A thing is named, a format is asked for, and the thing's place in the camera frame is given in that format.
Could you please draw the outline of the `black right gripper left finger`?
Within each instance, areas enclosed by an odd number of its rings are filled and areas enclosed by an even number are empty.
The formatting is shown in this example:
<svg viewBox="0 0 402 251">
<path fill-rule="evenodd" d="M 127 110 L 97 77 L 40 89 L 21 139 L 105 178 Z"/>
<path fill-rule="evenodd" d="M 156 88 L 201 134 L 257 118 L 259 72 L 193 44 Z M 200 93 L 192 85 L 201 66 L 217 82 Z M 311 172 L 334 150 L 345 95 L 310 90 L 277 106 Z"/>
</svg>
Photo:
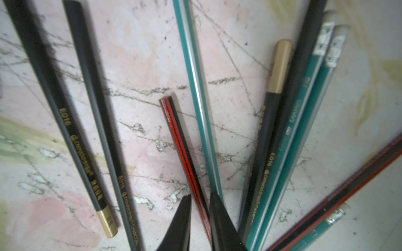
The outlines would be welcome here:
<svg viewBox="0 0 402 251">
<path fill-rule="evenodd" d="M 188 251 L 191 234 L 191 195 L 184 196 L 157 251 Z"/>
</svg>

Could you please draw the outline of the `red black striped pencil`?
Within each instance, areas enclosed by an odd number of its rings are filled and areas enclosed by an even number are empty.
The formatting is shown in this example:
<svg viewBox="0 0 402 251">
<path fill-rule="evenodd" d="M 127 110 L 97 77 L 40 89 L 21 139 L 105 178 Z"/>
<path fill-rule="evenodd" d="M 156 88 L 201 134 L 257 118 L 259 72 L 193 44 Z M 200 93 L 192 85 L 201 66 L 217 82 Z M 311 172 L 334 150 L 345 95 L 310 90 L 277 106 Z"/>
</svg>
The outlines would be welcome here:
<svg viewBox="0 0 402 251">
<path fill-rule="evenodd" d="M 276 241 L 269 251 L 289 251 L 325 222 L 340 206 L 402 154 L 402 135 L 398 135 L 372 159 L 325 198 L 307 216 Z"/>
</svg>

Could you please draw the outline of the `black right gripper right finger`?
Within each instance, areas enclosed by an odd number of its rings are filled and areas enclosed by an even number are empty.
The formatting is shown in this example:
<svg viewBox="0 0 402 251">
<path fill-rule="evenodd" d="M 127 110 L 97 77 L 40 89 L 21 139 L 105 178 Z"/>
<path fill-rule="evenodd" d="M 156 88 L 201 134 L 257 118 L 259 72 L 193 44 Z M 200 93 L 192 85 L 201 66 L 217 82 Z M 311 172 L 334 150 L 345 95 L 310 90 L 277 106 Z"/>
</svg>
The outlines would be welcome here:
<svg viewBox="0 0 402 251">
<path fill-rule="evenodd" d="M 246 251 L 228 212 L 216 192 L 210 194 L 210 225 L 212 251 Z"/>
</svg>

